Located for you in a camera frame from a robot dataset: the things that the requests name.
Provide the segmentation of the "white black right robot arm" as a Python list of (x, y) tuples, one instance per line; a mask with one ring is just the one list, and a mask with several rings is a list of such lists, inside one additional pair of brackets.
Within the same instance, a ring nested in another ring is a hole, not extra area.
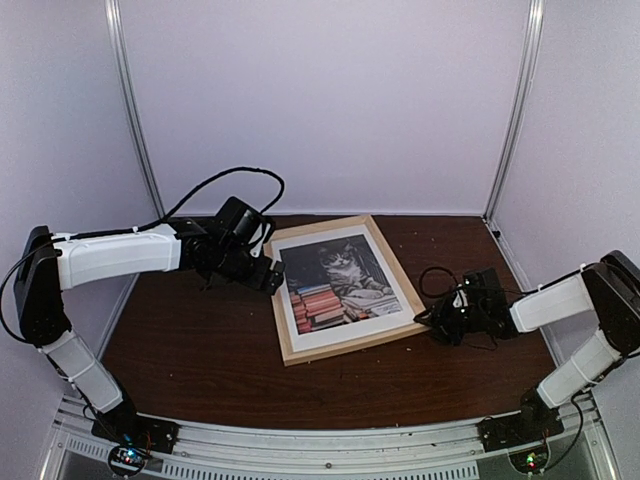
[(501, 285), (493, 267), (469, 271), (414, 317), (440, 343), (458, 346), (471, 333), (509, 340), (586, 312), (598, 326), (569, 359), (527, 392), (512, 430), (535, 440), (551, 424), (551, 412), (639, 353), (639, 268), (614, 250), (599, 261), (527, 292)]

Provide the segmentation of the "books photo print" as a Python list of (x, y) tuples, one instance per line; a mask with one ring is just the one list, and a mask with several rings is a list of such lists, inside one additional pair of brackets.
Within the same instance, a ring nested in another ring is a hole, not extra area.
[(364, 235), (280, 251), (297, 333), (315, 333), (402, 310)]

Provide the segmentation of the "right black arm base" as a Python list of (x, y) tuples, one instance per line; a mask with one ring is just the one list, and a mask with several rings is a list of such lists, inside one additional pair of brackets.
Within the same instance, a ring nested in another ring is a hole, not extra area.
[(485, 417), (477, 424), (485, 452), (509, 449), (543, 441), (564, 432), (558, 407), (549, 407), (536, 388), (527, 391), (520, 410), (502, 417)]

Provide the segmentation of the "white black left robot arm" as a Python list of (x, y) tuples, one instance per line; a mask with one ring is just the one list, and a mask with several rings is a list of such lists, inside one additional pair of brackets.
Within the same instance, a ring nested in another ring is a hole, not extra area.
[(207, 284), (236, 282), (273, 295), (284, 265), (263, 252), (275, 222), (236, 197), (212, 217), (167, 218), (123, 231), (52, 234), (34, 228), (11, 274), (22, 342), (40, 350), (123, 444), (144, 424), (125, 389), (73, 330), (63, 292), (94, 281), (146, 272), (194, 271)]

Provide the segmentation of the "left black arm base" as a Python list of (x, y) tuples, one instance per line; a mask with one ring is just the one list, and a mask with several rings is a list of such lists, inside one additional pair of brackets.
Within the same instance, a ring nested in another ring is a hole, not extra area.
[(178, 432), (173, 421), (139, 414), (129, 397), (107, 413), (98, 411), (91, 429), (93, 436), (165, 454), (173, 452)]

